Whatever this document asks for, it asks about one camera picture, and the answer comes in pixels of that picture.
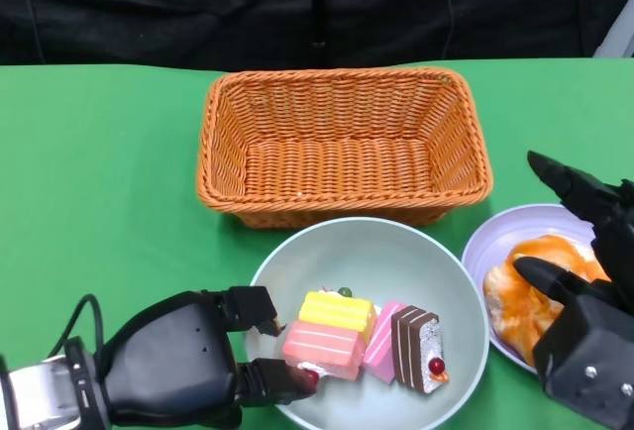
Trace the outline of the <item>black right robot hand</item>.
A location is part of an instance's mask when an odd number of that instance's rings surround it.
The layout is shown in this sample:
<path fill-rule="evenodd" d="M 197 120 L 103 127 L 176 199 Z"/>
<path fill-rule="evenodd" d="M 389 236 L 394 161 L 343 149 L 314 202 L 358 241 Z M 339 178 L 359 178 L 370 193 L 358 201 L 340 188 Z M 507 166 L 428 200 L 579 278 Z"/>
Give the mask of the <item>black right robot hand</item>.
<path fill-rule="evenodd" d="M 540 180 L 592 226 L 608 276 L 586 282 L 549 261 L 515 260 L 519 274 L 564 309 L 533 350 L 544 392 L 609 429 L 633 426 L 633 183 L 610 185 L 528 152 Z"/>

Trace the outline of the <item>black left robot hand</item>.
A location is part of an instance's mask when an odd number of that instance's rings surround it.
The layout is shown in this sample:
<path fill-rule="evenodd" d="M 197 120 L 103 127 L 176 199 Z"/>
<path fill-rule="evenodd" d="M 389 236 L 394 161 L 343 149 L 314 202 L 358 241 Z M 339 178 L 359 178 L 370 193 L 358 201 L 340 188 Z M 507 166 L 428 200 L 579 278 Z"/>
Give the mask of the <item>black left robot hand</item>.
<path fill-rule="evenodd" d="M 318 375 L 280 359 L 239 363 L 230 334 L 282 327 L 263 286 L 186 291 L 140 312 L 100 351 L 100 379 L 116 426 L 236 429 L 245 407 L 289 404 Z"/>

